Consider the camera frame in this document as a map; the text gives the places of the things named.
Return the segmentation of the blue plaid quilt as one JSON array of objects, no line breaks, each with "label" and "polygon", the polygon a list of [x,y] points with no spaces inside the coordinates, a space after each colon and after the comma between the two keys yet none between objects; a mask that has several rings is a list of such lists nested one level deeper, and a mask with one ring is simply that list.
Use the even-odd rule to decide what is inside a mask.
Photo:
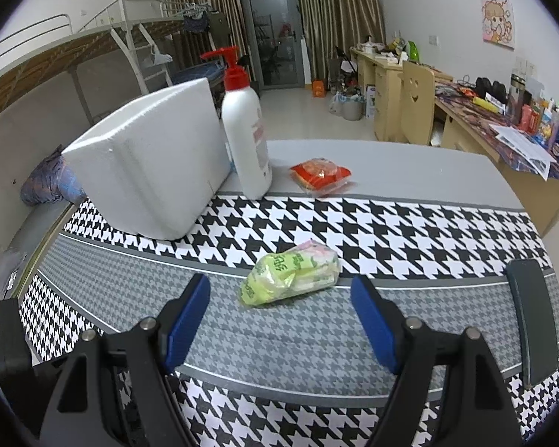
[{"label": "blue plaid quilt", "polygon": [[21,187],[20,198],[28,206],[68,201],[79,204],[86,199],[78,177],[65,162],[63,146],[58,145],[42,159]]}]

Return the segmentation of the white red pump bottle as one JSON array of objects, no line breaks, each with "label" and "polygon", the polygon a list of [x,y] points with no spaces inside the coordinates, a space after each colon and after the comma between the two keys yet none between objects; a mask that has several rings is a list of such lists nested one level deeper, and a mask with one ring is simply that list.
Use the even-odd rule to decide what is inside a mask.
[{"label": "white red pump bottle", "polygon": [[271,162],[260,101],[247,71],[238,64],[238,47],[221,47],[200,57],[203,60],[224,58],[225,95],[221,117],[242,194],[248,200],[259,200],[271,187]]}]

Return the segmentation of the white papers on desk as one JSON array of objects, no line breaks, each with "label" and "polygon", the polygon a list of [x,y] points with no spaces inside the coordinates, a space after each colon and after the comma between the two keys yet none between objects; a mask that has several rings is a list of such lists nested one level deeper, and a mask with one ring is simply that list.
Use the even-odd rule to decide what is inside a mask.
[{"label": "white papers on desk", "polygon": [[521,155],[542,179],[548,180],[553,157],[530,135],[510,126],[490,124],[489,127],[495,132],[498,141]]}]

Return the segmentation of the orange bag on floor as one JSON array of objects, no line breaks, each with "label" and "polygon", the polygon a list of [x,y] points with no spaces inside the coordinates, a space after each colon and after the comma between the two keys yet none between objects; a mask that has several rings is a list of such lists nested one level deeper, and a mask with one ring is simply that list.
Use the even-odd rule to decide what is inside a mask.
[{"label": "orange bag on floor", "polygon": [[326,96],[326,84],[323,80],[314,80],[311,88],[314,98],[324,98]]}]

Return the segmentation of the black smartphone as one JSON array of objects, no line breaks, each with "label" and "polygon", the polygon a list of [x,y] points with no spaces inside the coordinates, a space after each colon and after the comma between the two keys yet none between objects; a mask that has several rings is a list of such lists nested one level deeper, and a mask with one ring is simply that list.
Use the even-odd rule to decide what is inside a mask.
[{"label": "black smartphone", "polygon": [[525,390],[559,383],[559,282],[553,269],[535,259],[514,259],[505,267],[513,299]]}]

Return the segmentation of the wooden smiley chair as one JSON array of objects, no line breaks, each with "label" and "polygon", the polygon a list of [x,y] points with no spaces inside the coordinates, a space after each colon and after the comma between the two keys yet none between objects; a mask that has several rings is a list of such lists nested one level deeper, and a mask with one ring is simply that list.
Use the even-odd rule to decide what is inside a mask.
[{"label": "wooden smiley chair", "polygon": [[403,63],[401,129],[411,144],[428,145],[434,121],[435,76],[429,68]]}]

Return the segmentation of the glass balcony door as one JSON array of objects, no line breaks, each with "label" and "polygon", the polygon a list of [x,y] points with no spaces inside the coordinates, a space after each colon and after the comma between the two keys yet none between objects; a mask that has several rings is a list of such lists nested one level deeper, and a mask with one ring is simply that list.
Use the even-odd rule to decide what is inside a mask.
[{"label": "glass balcony door", "polygon": [[249,53],[261,90],[305,85],[300,0],[241,0]]}]

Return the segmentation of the red snack packet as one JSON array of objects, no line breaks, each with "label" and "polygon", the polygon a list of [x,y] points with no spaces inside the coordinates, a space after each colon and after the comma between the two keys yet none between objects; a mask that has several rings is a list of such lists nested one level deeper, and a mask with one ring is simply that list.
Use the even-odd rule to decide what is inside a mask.
[{"label": "red snack packet", "polygon": [[294,182],[308,195],[323,197],[348,184],[351,172],[325,158],[312,158],[290,167]]}]

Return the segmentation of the white foam box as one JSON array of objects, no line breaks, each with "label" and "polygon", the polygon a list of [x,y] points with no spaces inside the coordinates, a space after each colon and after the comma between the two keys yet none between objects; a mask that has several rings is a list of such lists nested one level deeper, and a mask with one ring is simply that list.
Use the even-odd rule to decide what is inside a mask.
[{"label": "white foam box", "polygon": [[110,226],[160,240],[186,235],[231,171],[205,78],[129,102],[62,155]]}]

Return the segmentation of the wooden desk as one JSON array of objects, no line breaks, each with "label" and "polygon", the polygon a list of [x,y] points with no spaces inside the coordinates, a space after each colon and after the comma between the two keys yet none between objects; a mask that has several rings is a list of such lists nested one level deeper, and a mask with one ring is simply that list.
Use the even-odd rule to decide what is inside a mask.
[{"label": "wooden desk", "polygon": [[[375,135],[379,141],[410,143],[401,129],[403,64],[392,64],[376,54],[352,47],[359,65],[359,83],[376,88]],[[503,117],[457,92],[452,78],[441,71],[435,76],[434,130],[443,125],[440,146],[485,155],[528,212],[541,234],[546,234],[559,218],[559,165],[553,165],[545,181],[521,155],[498,141],[490,124],[503,125]]]}]

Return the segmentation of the metal bunk bed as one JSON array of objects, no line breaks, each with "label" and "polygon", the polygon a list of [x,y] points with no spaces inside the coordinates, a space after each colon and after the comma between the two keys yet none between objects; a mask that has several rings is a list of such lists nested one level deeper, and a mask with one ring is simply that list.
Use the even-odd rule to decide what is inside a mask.
[{"label": "metal bunk bed", "polygon": [[212,3],[167,0],[111,0],[78,29],[58,13],[0,39],[0,114],[62,73],[71,74],[85,117],[92,120],[78,78],[78,67],[120,51],[140,93],[156,83],[173,85],[173,57],[162,51],[168,38],[186,29],[188,19],[218,16]]}]

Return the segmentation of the green tissue pack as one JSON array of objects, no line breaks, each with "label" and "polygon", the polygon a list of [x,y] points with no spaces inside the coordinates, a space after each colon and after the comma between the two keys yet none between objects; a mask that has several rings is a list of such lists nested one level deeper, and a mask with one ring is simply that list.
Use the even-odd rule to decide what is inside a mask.
[{"label": "green tissue pack", "polygon": [[243,280],[240,300],[249,307],[268,305],[331,288],[340,274],[337,252],[308,240],[287,251],[264,255]]}]

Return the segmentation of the right brown curtain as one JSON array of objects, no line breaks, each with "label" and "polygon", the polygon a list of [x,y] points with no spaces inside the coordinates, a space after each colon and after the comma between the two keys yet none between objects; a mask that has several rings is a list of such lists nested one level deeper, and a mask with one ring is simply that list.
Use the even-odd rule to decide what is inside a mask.
[{"label": "right brown curtain", "polygon": [[328,79],[336,50],[349,50],[368,39],[386,41],[379,0],[301,0],[311,77]]}]

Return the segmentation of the cartoon girl poster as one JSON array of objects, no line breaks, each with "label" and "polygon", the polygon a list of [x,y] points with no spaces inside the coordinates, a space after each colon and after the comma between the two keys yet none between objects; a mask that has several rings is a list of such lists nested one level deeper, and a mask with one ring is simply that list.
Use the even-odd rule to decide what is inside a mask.
[{"label": "cartoon girl poster", "polygon": [[509,0],[481,0],[481,36],[491,44],[515,47],[514,9]]}]

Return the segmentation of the houndstooth table runner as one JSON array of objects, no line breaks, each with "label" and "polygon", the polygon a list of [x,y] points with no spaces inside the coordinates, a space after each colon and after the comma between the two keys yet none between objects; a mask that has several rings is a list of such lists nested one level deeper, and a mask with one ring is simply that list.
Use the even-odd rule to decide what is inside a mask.
[{"label": "houndstooth table runner", "polygon": [[[336,252],[336,285],[265,307],[240,301],[260,257],[310,240]],[[513,259],[533,259],[543,271],[559,352],[558,278],[520,210],[369,196],[250,202],[223,193],[185,237],[158,241],[116,230],[85,202],[49,246],[20,314],[37,356],[49,360],[71,351],[85,329],[131,329],[201,272],[211,300],[176,372],[176,398],[196,442],[360,446],[394,384],[350,302],[352,278],[364,275],[434,329],[483,332],[529,436],[559,400],[559,360],[548,378],[525,385],[504,273]]]}]

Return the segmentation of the grey trash bin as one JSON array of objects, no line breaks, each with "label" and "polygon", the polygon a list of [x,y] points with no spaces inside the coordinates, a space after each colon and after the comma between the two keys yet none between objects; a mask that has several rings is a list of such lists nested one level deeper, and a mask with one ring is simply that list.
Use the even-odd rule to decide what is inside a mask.
[{"label": "grey trash bin", "polygon": [[364,99],[360,94],[346,95],[339,97],[341,104],[341,116],[348,121],[359,121],[364,114]]}]

